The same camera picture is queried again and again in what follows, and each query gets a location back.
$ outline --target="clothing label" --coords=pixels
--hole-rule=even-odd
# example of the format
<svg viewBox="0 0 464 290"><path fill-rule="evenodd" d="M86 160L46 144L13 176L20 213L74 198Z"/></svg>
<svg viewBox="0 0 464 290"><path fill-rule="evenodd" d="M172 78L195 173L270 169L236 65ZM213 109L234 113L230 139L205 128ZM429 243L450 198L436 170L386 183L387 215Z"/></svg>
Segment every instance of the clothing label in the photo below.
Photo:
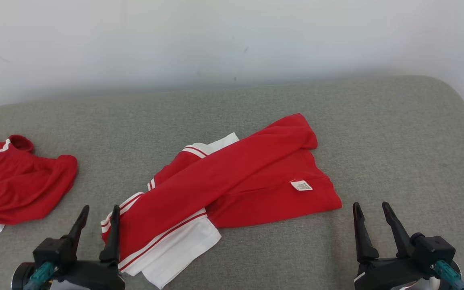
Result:
<svg viewBox="0 0 464 290"><path fill-rule="evenodd" d="M297 189L297 191L311 191L313 188L305 182L305 180L300 180L300 181L293 181L291 182L291 185Z"/></svg>

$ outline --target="white wall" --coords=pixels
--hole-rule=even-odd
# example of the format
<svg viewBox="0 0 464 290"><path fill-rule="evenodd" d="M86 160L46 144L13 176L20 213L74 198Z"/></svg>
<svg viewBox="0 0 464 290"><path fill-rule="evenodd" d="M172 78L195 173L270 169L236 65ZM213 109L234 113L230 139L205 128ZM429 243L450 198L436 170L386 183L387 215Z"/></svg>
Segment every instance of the white wall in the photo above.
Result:
<svg viewBox="0 0 464 290"><path fill-rule="evenodd" d="M359 72L464 98L464 1L0 0L0 104Z"/></svg>

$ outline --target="gray couch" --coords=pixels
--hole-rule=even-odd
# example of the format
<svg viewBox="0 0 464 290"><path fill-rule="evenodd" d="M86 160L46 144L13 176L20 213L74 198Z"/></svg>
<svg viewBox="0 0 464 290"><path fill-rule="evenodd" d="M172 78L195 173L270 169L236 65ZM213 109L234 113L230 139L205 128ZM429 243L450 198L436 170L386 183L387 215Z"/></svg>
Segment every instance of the gray couch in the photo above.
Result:
<svg viewBox="0 0 464 290"><path fill-rule="evenodd" d="M343 208L221 229L221 241L165 289L353 289L355 201L382 257L396 253L381 209L388 201L410 234L455 246L464 274L464 102L437 79L392 77L0 107L0 140L22 134L37 155L79 160L74 187L50 215L0 233L0 290L44 238L68 231L83 205L91 211L79 259L95 259L98 222L185 145L230 132L243 138L295 112L316 132L313 154ZM127 290L154 289L140 275L125 281Z"/></svg>

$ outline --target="robotic arm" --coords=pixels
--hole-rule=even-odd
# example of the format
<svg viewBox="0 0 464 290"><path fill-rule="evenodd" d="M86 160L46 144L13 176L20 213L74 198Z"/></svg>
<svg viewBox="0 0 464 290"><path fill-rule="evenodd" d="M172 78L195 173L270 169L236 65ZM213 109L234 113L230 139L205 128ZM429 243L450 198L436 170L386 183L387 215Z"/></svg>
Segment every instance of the robotic arm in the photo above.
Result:
<svg viewBox="0 0 464 290"><path fill-rule="evenodd" d="M397 253L395 258L379 258L365 227L365 216L354 203L354 230L359 271L356 290L464 290L464 282L453 261L456 249L440 236L409 237L393 209L383 202L386 222L391 226Z"/></svg>
<svg viewBox="0 0 464 290"><path fill-rule="evenodd" d="M118 270L119 206L114 206L107 245L99 261L79 261L76 257L81 230L89 215L83 207L67 235L47 238L33 251L33 263L22 263L12 278L12 290L124 290Z"/></svg>

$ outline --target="red fabric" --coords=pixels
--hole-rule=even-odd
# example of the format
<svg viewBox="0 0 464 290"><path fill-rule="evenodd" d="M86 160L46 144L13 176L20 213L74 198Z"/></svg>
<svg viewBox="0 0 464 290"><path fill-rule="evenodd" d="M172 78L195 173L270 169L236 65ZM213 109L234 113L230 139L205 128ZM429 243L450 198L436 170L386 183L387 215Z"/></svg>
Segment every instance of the red fabric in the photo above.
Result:
<svg viewBox="0 0 464 290"><path fill-rule="evenodd" d="M44 218L73 185L77 160L70 155L35 156L25 137L9 140L8 149L0 152L0 224Z"/></svg>
<svg viewBox="0 0 464 290"><path fill-rule="evenodd" d="M337 209L332 183L315 166L309 149L314 132L294 114L209 156L181 152L155 176L156 188L140 195L121 216L121 257L207 206L217 227L249 226ZM313 191L297 191L291 180L306 180Z"/></svg>

